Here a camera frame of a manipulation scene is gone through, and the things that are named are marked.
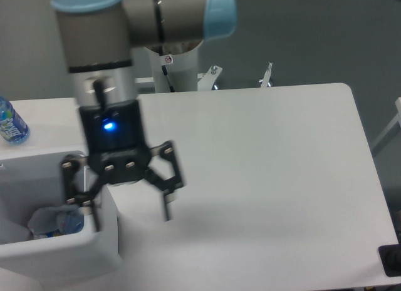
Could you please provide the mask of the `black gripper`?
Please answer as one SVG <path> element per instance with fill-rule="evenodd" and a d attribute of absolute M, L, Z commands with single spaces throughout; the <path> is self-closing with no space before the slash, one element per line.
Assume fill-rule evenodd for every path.
<path fill-rule="evenodd" d="M 97 178 L 88 191 L 81 190 L 76 175 L 86 166 L 86 157 L 66 155 L 60 162 L 66 204 L 88 208 L 95 229 L 100 232 L 102 224 L 95 198 L 106 182 L 119 184 L 145 178 L 160 192 L 164 219 L 170 221 L 170 205 L 176 199 L 177 190 L 185 186 L 175 143 L 167 140 L 151 149 L 148 147 L 138 100 L 106 105 L 105 110 L 99 106 L 82 106 L 79 114 L 88 146 L 87 163 Z M 108 166 L 113 169 L 107 178 Z"/>

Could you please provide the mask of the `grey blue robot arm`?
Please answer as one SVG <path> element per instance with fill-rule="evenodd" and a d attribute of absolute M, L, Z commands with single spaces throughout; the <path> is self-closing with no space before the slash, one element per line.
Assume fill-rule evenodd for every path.
<path fill-rule="evenodd" d="M 88 208 L 107 184 L 146 180 L 163 204 L 184 186 L 174 143 L 149 147 L 133 77 L 131 49 L 225 38 L 236 0 L 51 0 L 87 143 L 86 156 L 61 162 L 69 205 Z"/>

